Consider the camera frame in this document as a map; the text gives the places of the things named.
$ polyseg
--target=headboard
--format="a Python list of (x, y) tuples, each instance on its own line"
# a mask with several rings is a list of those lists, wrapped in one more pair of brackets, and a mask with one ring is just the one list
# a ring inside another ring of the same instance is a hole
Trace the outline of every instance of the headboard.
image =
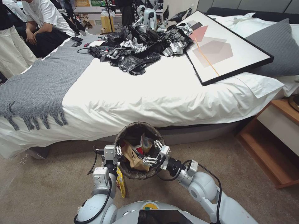
[(199, 0), (197, 9), (207, 12), (211, 7), (299, 14), (299, 0)]

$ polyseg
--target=white bedsheet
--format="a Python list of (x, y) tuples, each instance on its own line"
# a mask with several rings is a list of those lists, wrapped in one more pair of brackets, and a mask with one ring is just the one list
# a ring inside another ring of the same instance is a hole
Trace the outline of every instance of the white bedsheet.
[(0, 117), (0, 154), (5, 158), (33, 146), (72, 139), (95, 140), (145, 121), (155, 127), (229, 123), (257, 114), (283, 87), (276, 79), (242, 73), (202, 86), (186, 56), (162, 57), (141, 76), (94, 59), (63, 99), (68, 125), (49, 117), (50, 129), (29, 131), (14, 117)]

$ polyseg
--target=shelf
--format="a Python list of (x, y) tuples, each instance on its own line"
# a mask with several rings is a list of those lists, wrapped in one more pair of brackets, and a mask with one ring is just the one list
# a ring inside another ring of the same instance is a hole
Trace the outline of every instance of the shelf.
[(289, 105), (288, 99), (272, 100), (271, 105), (276, 107), (287, 118), (299, 125), (299, 112)]
[(273, 181), (276, 188), (299, 183), (299, 158), (257, 119), (237, 138)]

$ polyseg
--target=paper bag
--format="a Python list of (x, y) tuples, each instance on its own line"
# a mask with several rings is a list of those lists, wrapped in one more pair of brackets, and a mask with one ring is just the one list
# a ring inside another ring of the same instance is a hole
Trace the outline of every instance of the paper bag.
[(126, 143), (124, 147), (121, 148), (123, 155), (130, 162), (131, 168), (141, 171), (149, 171), (149, 166), (144, 166), (142, 160), (137, 157), (136, 153), (132, 150), (130, 143)]

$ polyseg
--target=hand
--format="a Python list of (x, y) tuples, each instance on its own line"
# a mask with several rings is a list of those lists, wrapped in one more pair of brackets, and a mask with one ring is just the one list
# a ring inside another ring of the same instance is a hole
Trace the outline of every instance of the hand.
[(27, 39), (26, 39), (26, 42), (29, 41), (30, 44), (37, 45), (37, 41), (36, 41), (36, 38), (35, 38), (35, 34), (32, 33), (31, 31), (30, 31), (30, 32), (26, 32), (26, 33), (27, 33)]

